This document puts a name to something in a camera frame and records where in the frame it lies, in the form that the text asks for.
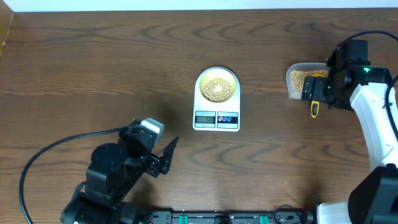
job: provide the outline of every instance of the plastic container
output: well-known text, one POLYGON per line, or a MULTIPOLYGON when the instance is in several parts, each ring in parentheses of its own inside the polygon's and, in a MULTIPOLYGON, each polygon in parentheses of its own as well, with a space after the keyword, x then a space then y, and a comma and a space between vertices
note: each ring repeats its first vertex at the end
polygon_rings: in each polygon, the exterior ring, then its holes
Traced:
POLYGON ((292 87, 290 73, 293 70, 301 71, 301 72, 310 72, 310 71, 314 71, 314 70, 328 70, 329 71, 329 67, 327 67, 325 63, 297 63, 297 64, 290 66, 290 68, 286 72, 286 84, 287 84, 287 91, 289 92, 289 98, 301 100, 301 93, 297 93, 296 91, 294 91, 294 89, 292 87))

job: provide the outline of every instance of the wooden table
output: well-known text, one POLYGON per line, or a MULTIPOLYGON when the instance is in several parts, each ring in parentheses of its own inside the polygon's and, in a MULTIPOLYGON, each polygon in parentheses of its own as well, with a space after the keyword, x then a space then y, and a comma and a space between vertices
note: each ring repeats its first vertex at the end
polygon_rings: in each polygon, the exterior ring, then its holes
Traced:
MULTIPOLYGON (((172 168, 145 175, 126 200, 175 210, 272 210, 337 202, 367 176, 369 159, 353 112, 287 96, 294 63, 324 62, 364 30, 398 30, 398 9, 16 14, 0 63, 0 220, 24 223, 22 168, 60 138, 147 117, 165 124, 154 152, 180 136, 172 168), (192 129, 193 90, 208 67, 241 82, 241 129, 192 129)), ((373 65, 398 71, 398 45, 369 35, 373 65)), ((58 223, 96 146, 111 134, 62 144, 25 182, 35 223, 58 223)))

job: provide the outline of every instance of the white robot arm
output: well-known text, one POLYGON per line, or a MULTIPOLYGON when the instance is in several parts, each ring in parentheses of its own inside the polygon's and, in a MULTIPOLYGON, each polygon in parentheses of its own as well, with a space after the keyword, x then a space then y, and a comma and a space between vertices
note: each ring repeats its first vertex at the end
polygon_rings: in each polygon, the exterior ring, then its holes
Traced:
MULTIPOLYGON (((387 68, 372 67, 368 43, 353 40, 356 34, 338 44, 326 65, 327 78, 307 77, 303 101, 326 103, 330 108, 353 110, 362 126, 369 151, 370 174, 344 202, 317 206, 317 224, 398 223, 398 110, 395 90, 387 68)), ((317 114, 317 107, 312 114, 317 114)))
MULTIPOLYGON (((377 166, 398 164, 398 142, 394 136, 385 104, 387 84, 358 85, 349 101, 361 123, 369 151, 370 172, 377 166)), ((398 121, 395 90, 391 89, 389 102, 394 121, 398 121)), ((317 208, 318 224, 351 224, 348 201, 323 203, 317 208)))

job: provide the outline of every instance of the black cable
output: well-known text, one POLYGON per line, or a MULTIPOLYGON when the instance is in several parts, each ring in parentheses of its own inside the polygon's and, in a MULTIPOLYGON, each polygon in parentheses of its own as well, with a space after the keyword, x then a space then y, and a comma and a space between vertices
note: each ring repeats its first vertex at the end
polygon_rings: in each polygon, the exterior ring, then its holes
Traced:
POLYGON ((40 155, 42 155, 49 149, 53 148, 54 146, 59 145, 64 142, 67 142, 67 141, 70 141, 70 140, 80 139, 80 138, 84 138, 84 137, 91 137, 91 136, 99 136, 102 134, 115 133, 118 131, 122 131, 124 129, 125 128, 115 128, 115 129, 110 129, 107 131, 98 131, 98 132, 93 132, 93 133, 77 134, 74 136, 70 136, 70 137, 67 137, 67 138, 64 138, 64 139, 61 139, 54 143, 49 144, 47 147, 43 148, 38 153, 36 153, 36 155, 34 155, 32 158, 30 158, 29 162, 25 165, 24 170, 22 171, 21 179, 19 181, 19 203, 21 204, 22 212, 25 215, 25 218, 26 218, 26 221, 28 222, 28 224, 33 224, 33 222, 32 222, 32 219, 30 219, 29 213, 27 212, 27 209, 26 209, 26 204, 25 204, 25 199, 24 199, 24 182, 25 182, 25 177, 26 177, 27 171, 29 170, 29 167, 40 155))
MULTIPOLYGON (((387 36, 393 38, 394 40, 398 41, 398 37, 396 35, 391 34, 390 32, 387 32, 387 31, 382 31, 382 30, 370 30, 370 31, 360 32, 355 35, 352 35, 351 37, 348 37, 347 40, 355 38, 355 37, 359 37, 359 36, 365 35, 365 34, 384 34, 384 35, 387 35, 387 36)), ((390 101, 389 101, 391 88, 394 87, 394 84, 396 83, 397 79, 398 79, 398 75, 393 79, 393 81, 387 87, 386 95, 384 96, 384 101, 385 101, 384 106, 386 107, 387 116, 390 121, 392 131, 394 132, 396 139, 398 141, 398 129, 397 129, 396 123, 394 122, 394 118, 392 117, 392 113, 391 113, 390 106, 392 105, 392 103, 390 103, 390 101)))
MULTIPOLYGON (((282 224, 282 223, 281 223, 280 221, 278 221, 278 220, 276 219, 276 217, 275 217, 276 212, 277 212, 280 208, 282 208, 282 207, 289 207, 289 208, 291 208, 291 209, 294 209, 294 207, 291 206, 291 205, 279 205, 279 206, 274 210, 274 212, 272 213, 272 218, 274 219, 274 221, 275 221, 277 224, 282 224)), ((294 223, 294 224, 299 224, 299 223, 303 222, 302 216, 299 215, 297 212, 295 212, 295 213, 296 213, 296 215, 299 217, 300 221, 297 222, 297 223, 294 223)))
POLYGON ((385 102, 384 106, 386 107, 388 120, 391 123, 392 130, 393 130, 394 134, 396 135, 396 138, 397 138, 397 141, 398 141, 398 129, 397 129, 397 126, 396 126, 396 124, 394 122, 394 118, 392 117, 392 113, 391 113, 390 106, 392 106, 392 103, 390 103, 390 101, 389 101, 391 88, 394 86, 394 84, 396 83, 397 79, 398 79, 398 75, 394 78, 392 83, 387 87, 386 95, 384 97, 384 102, 385 102))

